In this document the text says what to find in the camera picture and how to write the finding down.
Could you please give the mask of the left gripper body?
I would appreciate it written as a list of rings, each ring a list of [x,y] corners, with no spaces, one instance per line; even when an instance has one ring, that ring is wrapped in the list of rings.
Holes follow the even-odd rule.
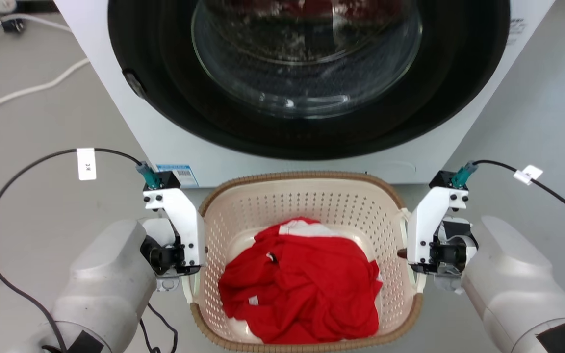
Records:
[[[146,236],[140,251],[154,271],[156,291],[177,290],[181,277],[199,272],[201,268],[199,264],[195,264],[193,260],[186,260],[186,248],[179,235],[174,236],[174,243],[166,245],[161,245],[150,235]]]

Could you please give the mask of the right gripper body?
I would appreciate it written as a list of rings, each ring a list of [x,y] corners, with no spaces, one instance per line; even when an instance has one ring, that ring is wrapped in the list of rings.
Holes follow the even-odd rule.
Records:
[[[441,290],[463,294],[462,273],[479,248],[471,227],[466,219],[442,219],[429,244],[430,258],[411,263],[411,269],[431,275]]]

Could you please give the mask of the beige perforated laundry basket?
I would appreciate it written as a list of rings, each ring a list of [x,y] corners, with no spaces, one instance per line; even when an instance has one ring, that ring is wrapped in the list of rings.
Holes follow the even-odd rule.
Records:
[[[207,264],[182,280],[191,315],[216,346],[244,353],[329,353],[391,344],[414,326],[426,277],[397,251],[406,247],[410,212],[394,188],[372,175],[333,171],[285,172],[231,179],[198,207],[206,225]],[[268,226],[307,217],[354,241],[374,260],[383,288],[377,295],[378,332],[365,339],[316,345],[265,345],[248,325],[222,311],[217,283],[224,267]]]

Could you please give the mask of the blue white barcode sticker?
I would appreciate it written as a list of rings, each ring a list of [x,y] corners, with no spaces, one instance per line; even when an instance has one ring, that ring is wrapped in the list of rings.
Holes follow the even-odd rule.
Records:
[[[198,188],[199,184],[190,165],[186,164],[157,164],[159,172],[173,172],[181,188]]]

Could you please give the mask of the red garment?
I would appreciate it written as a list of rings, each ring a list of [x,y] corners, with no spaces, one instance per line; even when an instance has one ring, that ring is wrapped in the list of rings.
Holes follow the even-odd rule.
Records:
[[[218,280],[227,317],[264,344],[365,339],[379,330],[375,260],[317,220],[298,217],[261,230]]]

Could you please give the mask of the white washing machine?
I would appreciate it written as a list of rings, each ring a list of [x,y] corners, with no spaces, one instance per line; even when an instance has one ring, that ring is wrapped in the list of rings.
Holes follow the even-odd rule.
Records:
[[[139,98],[117,68],[117,58],[108,46],[108,0],[54,3],[114,104],[112,118],[101,118],[103,131],[115,127],[118,136],[133,139],[153,167],[189,169],[189,188],[213,188],[249,175],[313,170],[366,172],[392,184],[429,182],[488,107],[555,0],[511,0],[510,35],[498,69],[474,99],[448,121],[396,147],[323,161],[265,158],[233,151],[177,127]]]

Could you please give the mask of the round black washing machine door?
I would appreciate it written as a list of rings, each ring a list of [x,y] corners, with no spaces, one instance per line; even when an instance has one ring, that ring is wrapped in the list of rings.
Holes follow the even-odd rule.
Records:
[[[463,110],[511,0],[108,0],[132,91],[173,125],[267,158],[396,147]]]

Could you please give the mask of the black plug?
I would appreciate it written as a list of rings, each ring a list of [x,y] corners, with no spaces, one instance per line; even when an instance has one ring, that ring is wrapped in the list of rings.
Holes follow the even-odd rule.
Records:
[[[21,18],[0,20],[0,24],[4,33],[7,34],[22,34],[25,30],[25,23]]]

